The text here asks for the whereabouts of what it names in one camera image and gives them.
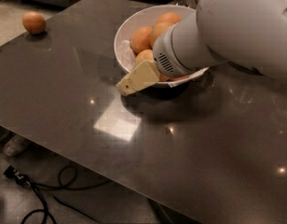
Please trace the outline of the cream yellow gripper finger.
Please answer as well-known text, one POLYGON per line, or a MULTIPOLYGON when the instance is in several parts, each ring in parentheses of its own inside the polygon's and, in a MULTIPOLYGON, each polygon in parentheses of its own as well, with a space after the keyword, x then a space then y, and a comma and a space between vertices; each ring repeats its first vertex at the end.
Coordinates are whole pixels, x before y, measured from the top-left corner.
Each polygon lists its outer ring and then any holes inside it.
POLYGON ((160 81, 160 72, 154 62, 143 60, 116 84, 118 91, 128 96, 151 87, 160 81))

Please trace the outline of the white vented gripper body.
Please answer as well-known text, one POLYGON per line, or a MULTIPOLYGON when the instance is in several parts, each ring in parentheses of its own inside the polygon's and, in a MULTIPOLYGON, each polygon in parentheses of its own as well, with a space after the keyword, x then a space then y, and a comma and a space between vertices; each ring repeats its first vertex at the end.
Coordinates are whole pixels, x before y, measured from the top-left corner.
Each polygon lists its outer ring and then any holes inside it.
POLYGON ((182 77, 195 72, 193 66, 196 32, 169 28, 155 42, 153 55, 158 70, 167 77, 182 77))

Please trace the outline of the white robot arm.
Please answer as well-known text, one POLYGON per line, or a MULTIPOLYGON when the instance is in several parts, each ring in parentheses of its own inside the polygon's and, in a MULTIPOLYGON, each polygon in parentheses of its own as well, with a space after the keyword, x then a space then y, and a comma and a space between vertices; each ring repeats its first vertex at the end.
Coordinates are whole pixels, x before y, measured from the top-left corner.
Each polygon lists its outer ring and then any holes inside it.
POLYGON ((195 9, 149 7, 123 22, 114 49, 126 72, 117 83, 125 96, 158 84, 161 75, 184 83, 222 63, 287 83, 287 0, 199 0, 195 9), (166 12, 181 20, 157 39, 154 60, 136 65, 129 39, 166 12))

